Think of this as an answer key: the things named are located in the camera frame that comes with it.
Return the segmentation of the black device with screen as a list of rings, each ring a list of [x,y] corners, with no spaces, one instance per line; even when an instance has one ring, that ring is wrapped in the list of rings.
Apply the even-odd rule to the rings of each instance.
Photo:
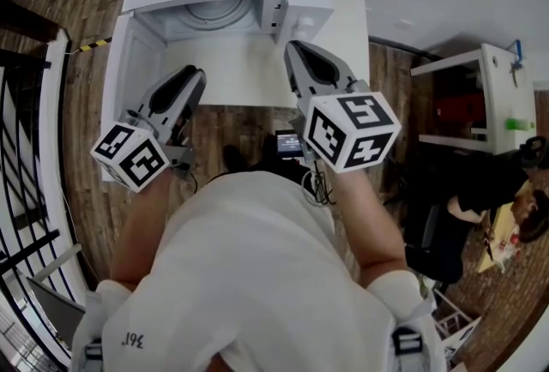
[[[303,149],[298,134],[294,130],[276,130],[276,151],[282,158],[301,158]]]

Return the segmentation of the green item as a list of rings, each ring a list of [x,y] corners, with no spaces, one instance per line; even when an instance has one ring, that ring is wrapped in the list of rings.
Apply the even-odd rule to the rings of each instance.
[[[532,131],[535,130],[535,122],[528,118],[509,117],[505,120],[505,129],[508,131]]]

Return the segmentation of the blue clip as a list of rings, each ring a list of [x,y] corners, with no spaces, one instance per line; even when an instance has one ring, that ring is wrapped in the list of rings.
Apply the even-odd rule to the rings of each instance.
[[[523,68],[523,54],[522,54],[522,42],[519,39],[516,39],[508,48],[509,51],[511,51],[515,59],[511,63],[511,72],[514,73],[517,70],[520,70]]]

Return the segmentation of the grey panel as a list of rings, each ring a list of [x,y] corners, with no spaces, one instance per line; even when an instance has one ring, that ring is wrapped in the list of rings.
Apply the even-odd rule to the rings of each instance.
[[[85,309],[41,282],[28,278],[27,283],[57,336],[71,347],[76,329],[85,315]]]

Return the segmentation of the person's black trousers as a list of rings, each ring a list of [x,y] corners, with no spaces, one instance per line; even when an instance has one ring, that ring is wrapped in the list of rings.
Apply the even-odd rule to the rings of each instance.
[[[262,157],[259,162],[250,166],[247,171],[269,172],[300,185],[304,176],[310,171],[310,169],[301,165],[296,160],[284,160],[278,155],[275,155]]]

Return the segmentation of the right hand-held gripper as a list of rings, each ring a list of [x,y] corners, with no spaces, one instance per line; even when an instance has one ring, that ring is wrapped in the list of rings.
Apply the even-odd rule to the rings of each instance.
[[[284,62],[298,98],[300,117],[292,126],[305,161],[323,159],[335,173],[382,163],[401,131],[383,94],[366,81],[352,81],[342,59],[303,40],[286,44]],[[341,87],[345,78],[350,82]]]

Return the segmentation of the black office chair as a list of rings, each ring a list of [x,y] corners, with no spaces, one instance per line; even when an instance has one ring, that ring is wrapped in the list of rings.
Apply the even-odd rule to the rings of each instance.
[[[407,264],[414,271],[444,284],[454,284],[462,277],[462,251],[469,232],[497,209],[473,224],[451,215],[447,204],[485,165],[518,166],[526,172],[529,168],[549,170],[549,140],[535,136],[518,149],[498,155],[440,153],[424,157],[413,167],[402,227]]]

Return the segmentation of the black stair railing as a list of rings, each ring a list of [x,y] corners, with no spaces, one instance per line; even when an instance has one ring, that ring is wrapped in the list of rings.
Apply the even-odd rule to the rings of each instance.
[[[0,49],[0,280],[20,309],[39,311],[33,285],[64,290],[58,228],[48,217],[39,152],[39,101],[50,68],[45,48]]]

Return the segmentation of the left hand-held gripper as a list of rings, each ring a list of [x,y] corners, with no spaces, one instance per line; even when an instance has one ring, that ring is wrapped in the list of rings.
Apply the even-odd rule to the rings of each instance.
[[[139,193],[166,169],[187,178],[191,143],[184,130],[206,84],[202,69],[184,66],[153,84],[137,112],[103,121],[90,154],[105,173],[104,179]]]

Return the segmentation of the glass turntable tray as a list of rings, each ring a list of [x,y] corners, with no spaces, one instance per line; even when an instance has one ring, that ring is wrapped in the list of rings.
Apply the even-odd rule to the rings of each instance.
[[[197,31],[216,31],[230,27],[245,17],[251,0],[223,0],[189,3],[178,12],[179,20]]]

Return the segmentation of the person's white t-shirt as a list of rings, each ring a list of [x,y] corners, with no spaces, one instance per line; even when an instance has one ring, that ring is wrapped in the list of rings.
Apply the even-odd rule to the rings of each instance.
[[[171,217],[134,291],[87,294],[70,372],[446,372],[432,297],[408,268],[359,284],[331,212],[265,171],[208,183]],[[398,357],[392,333],[422,335]],[[84,348],[102,340],[103,362]]]

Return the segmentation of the person's black shoe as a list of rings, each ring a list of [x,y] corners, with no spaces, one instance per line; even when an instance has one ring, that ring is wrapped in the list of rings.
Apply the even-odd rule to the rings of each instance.
[[[223,162],[228,172],[241,172],[248,169],[248,162],[234,145],[226,145],[222,150]]]

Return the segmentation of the yellow black striped floor tape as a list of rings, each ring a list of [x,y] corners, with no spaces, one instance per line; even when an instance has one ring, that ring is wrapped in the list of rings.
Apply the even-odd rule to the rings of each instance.
[[[89,43],[87,45],[80,46],[77,49],[76,53],[91,51],[95,48],[102,47],[102,46],[105,46],[105,45],[109,45],[111,42],[112,42],[112,37],[108,37],[108,38],[105,38],[105,39],[100,39],[100,40],[97,40],[95,42]]]

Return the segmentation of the white sign stand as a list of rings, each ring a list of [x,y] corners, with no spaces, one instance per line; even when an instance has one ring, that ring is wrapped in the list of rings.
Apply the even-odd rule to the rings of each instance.
[[[449,363],[480,324],[481,318],[468,316],[440,290],[434,289],[433,293],[435,298],[440,300],[438,309],[442,305],[448,305],[452,310],[449,315],[435,320],[435,326],[441,335],[444,355]]]

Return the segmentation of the yellow low table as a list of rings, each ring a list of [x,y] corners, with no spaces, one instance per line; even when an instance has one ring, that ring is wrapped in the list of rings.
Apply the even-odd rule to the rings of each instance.
[[[504,273],[510,262],[520,253],[519,250],[512,259],[508,260],[503,265],[497,264],[492,256],[492,251],[500,241],[506,239],[511,233],[517,233],[519,235],[520,228],[516,223],[511,206],[512,204],[508,203],[499,207],[495,211],[495,217],[491,222],[490,227],[485,230],[483,238],[485,252],[477,266],[478,273],[483,273],[492,267],[496,267],[501,273]]]

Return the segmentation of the red white food container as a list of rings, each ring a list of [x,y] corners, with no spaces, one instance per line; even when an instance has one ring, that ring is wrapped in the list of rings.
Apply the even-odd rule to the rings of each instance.
[[[500,241],[492,251],[493,260],[503,265],[519,252],[520,239],[517,233],[511,233],[506,239]]]

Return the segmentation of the small white side table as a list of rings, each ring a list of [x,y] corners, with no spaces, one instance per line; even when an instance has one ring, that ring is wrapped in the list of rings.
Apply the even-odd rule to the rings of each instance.
[[[419,141],[445,147],[461,148],[489,154],[517,149],[536,135],[534,85],[525,69],[512,73],[512,52],[482,44],[478,50],[464,52],[410,70],[411,76],[425,75],[444,69],[477,63],[486,105],[486,129],[483,141],[441,135],[420,135]],[[528,118],[535,122],[532,131],[508,131],[509,117]]]

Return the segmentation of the person's right forearm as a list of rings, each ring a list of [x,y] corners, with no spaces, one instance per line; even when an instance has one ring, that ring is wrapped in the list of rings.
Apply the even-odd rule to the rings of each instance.
[[[366,288],[387,273],[407,269],[401,231],[365,171],[329,171],[329,181],[350,249],[359,265],[359,284]]]

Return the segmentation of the person's left forearm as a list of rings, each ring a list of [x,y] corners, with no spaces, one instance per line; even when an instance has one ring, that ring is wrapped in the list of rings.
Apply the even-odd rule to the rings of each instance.
[[[149,275],[154,263],[166,227],[172,179],[173,172],[163,170],[130,204],[110,268],[110,280],[129,291]]]

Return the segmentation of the red box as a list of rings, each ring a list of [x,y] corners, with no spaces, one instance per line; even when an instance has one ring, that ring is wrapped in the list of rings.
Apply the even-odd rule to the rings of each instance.
[[[479,123],[486,120],[485,98],[482,92],[436,99],[437,119],[443,123]]]

